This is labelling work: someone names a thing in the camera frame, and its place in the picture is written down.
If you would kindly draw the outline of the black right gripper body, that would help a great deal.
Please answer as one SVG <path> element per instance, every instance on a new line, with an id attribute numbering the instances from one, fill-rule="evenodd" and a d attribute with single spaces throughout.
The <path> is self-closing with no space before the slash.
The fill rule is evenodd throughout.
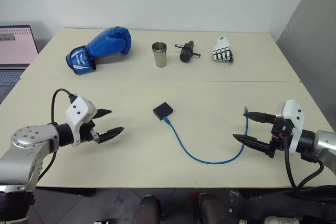
<path id="1" fill-rule="evenodd" d="M 287 145 L 291 143 L 292 129 L 293 123 L 289 119 L 275 118 L 271 129 L 268 157 L 273 158 L 276 150 L 284 150 L 284 140 Z"/>

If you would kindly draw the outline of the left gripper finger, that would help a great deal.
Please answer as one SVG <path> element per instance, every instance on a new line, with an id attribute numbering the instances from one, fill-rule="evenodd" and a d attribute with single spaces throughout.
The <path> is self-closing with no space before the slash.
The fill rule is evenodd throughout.
<path id="1" fill-rule="evenodd" d="M 112 113 L 111 110 L 108 110 L 108 109 L 98 109 L 97 112 L 96 112 L 96 114 L 93 116 L 92 119 L 98 119 L 98 118 L 101 118 L 101 117 L 103 117 L 103 116 L 105 116 L 107 114 L 110 114 L 110 113 Z"/>
<path id="2" fill-rule="evenodd" d="M 110 129 L 110 130 L 106 131 L 103 134 L 98 134 L 97 143 L 101 144 L 103 142 L 111 140 L 111 139 L 115 138 L 116 136 L 118 136 L 123 130 L 124 130 L 124 127 L 116 127 L 116 128 L 113 128 L 113 129 Z"/>

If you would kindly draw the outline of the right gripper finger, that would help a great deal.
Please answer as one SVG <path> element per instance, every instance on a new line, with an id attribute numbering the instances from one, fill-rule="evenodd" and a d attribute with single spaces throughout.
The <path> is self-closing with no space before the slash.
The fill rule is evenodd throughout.
<path id="1" fill-rule="evenodd" d="M 257 140 L 254 137 L 243 135 L 243 134 L 233 134 L 233 137 L 241 142 L 242 144 L 246 145 L 249 148 L 255 149 L 257 151 L 263 152 L 268 154 L 270 150 L 270 145 L 264 142 Z"/>
<path id="2" fill-rule="evenodd" d="M 269 123 L 269 124 L 274 124 L 274 121 L 276 119 L 275 115 L 262 113 L 262 112 L 246 112 L 243 114 L 243 116 L 255 122 Z"/>

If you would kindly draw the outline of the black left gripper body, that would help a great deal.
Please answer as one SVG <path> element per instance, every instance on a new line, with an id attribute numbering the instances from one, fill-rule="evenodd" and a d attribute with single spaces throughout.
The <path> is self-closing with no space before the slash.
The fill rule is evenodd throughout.
<path id="1" fill-rule="evenodd" d="M 94 141 L 99 144 L 101 142 L 99 133 L 94 131 L 94 127 L 95 123 L 92 120 L 80 126 L 80 143 Z"/>

